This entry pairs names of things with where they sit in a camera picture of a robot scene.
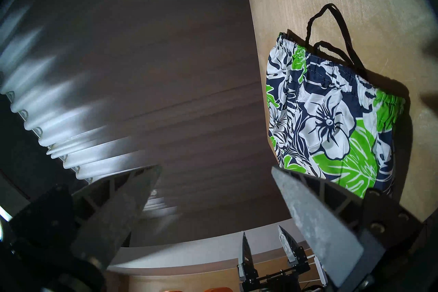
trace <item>wooden surface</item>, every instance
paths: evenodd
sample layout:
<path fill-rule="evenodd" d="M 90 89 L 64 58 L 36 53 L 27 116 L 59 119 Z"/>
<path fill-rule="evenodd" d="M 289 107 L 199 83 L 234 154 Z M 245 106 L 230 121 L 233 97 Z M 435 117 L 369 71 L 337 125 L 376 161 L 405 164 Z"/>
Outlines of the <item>wooden surface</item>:
<path fill-rule="evenodd" d="M 422 52 L 437 33 L 433 13 L 425 0 L 250 0 L 263 91 L 269 51 L 278 33 L 291 29 L 305 38 L 308 20 L 326 3 L 336 4 L 343 13 L 353 46 L 371 71 L 370 82 L 407 99 L 397 125 L 394 195 L 423 220 L 438 207 L 438 72 L 436 61 Z M 311 43 L 320 40 L 345 50 L 328 13 L 312 27 Z"/>

